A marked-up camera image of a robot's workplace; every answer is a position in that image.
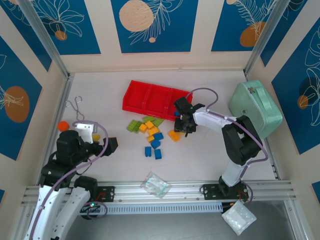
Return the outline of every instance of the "green block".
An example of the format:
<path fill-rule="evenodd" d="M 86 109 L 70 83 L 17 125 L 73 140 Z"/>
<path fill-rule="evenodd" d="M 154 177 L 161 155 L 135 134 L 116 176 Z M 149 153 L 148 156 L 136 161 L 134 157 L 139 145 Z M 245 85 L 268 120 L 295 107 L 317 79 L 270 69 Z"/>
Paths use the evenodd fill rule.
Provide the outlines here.
<path fill-rule="evenodd" d="M 130 122 L 130 124 L 126 127 L 126 129 L 129 131 L 129 132 L 132 132 L 134 129 L 135 129 L 135 126 L 137 125 L 138 121 L 136 120 L 132 120 Z"/>
<path fill-rule="evenodd" d="M 159 127 L 160 126 L 160 124 L 162 124 L 163 123 L 163 121 L 164 121 L 164 119 L 163 118 L 157 118 L 156 120 L 154 120 L 152 123 L 153 123 L 153 125 L 155 125 L 156 127 Z"/>
<path fill-rule="evenodd" d="M 154 116 L 145 116 L 142 118 L 143 122 L 146 123 L 148 121 L 152 122 L 154 121 L 156 118 Z"/>
<path fill-rule="evenodd" d="M 133 128 L 133 132 L 135 132 L 137 134 L 139 132 L 139 128 L 140 128 L 141 124 L 142 124 L 141 121 L 137 121 L 134 128 Z"/>

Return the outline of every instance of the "blue block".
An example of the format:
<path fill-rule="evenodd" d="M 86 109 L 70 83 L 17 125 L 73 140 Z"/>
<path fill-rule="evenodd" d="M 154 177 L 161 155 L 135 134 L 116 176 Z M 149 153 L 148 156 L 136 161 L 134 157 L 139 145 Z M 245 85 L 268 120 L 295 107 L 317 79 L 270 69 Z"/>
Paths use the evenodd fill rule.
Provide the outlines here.
<path fill-rule="evenodd" d="M 154 134 L 153 137 L 154 137 L 155 140 L 164 139 L 164 135 L 161 132 Z"/>
<path fill-rule="evenodd" d="M 144 148 L 144 154 L 146 157 L 151 157 L 152 153 L 151 153 L 151 147 L 150 146 L 146 146 Z"/>
<path fill-rule="evenodd" d="M 156 149 L 157 147 L 159 147 L 160 146 L 160 142 L 159 142 L 159 140 L 153 140 L 152 142 L 151 142 L 151 146 L 153 147 L 153 149 Z"/>
<path fill-rule="evenodd" d="M 162 158 L 161 150 L 160 149 L 155 149 L 154 150 L 154 156 L 155 156 L 156 160 L 161 159 Z"/>

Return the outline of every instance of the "clear plastic bag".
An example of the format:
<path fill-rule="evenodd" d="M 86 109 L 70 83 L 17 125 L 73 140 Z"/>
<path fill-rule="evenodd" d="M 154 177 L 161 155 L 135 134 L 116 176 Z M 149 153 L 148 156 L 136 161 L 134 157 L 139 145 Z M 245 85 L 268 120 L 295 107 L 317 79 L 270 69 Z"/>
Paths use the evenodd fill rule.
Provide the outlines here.
<path fill-rule="evenodd" d="M 141 187 L 152 195 L 163 198 L 170 190 L 171 185 L 151 171 L 141 184 Z"/>
<path fill-rule="evenodd" d="M 256 216 L 239 200 L 222 214 L 222 217 L 238 236 L 257 220 Z"/>

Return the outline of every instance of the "metal hook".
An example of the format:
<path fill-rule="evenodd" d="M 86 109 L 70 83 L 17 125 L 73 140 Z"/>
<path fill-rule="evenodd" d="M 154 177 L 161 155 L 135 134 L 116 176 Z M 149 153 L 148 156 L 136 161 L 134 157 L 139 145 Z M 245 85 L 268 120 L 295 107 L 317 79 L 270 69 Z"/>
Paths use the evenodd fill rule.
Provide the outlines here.
<path fill-rule="evenodd" d="M 75 112 L 76 112 L 76 119 L 77 119 L 78 121 L 84 120 L 84 119 L 85 119 L 85 115 L 83 115 L 83 114 L 79 111 L 79 106 L 78 106 L 78 103 L 81 103 L 81 102 L 82 102 L 82 97 L 81 97 L 81 96 L 76 96 L 76 97 L 74 98 L 74 102 L 75 102 L 75 106 L 73 105 L 73 103 L 72 103 L 70 100 L 66 101 L 66 102 L 65 102 L 65 107 L 66 107 L 66 108 L 72 107 L 73 110 L 75 110 Z"/>

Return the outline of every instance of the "yellow block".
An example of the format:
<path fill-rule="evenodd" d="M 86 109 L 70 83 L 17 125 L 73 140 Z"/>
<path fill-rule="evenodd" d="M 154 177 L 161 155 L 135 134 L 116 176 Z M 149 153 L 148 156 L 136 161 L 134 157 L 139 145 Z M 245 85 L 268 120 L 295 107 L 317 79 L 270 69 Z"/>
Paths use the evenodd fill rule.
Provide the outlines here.
<path fill-rule="evenodd" d="M 153 140 L 155 140 L 155 137 L 154 136 L 148 136 L 146 139 L 148 140 L 149 143 L 151 143 Z"/>
<path fill-rule="evenodd" d="M 152 135 L 157 134 L 157 133 L 160 133 L 160 130 L 156 126 L 148 130 L 149 136 L 152 136 Z"/>
<path fill-rule="evenodd" d="M 148 130 L 148 127 L 144 124 L 141 124 L 139 127 L 140 132 L 142 132 L 143 134 L 146 133 L 146 131 Z"/>
<path fill-rule="evenodd" d="M 92 134 L 92 140 L 94 142 L 98 142 L 100 140 L 100 135 L 99 134 Z"/>
<path fill-rule="evenodd" d="M 168 132 L 169 137 L 173 140 L 173 141 L 178 141 L 180 139 L 180 136 L 173 130 L 171 130 L 170 132 Z"/>
<path fill-rule="evenodd" d="M 151 121 L 147 121 L 145 125 L 148 127 L 148 129 L 152 129 L 155 126 Z"/>

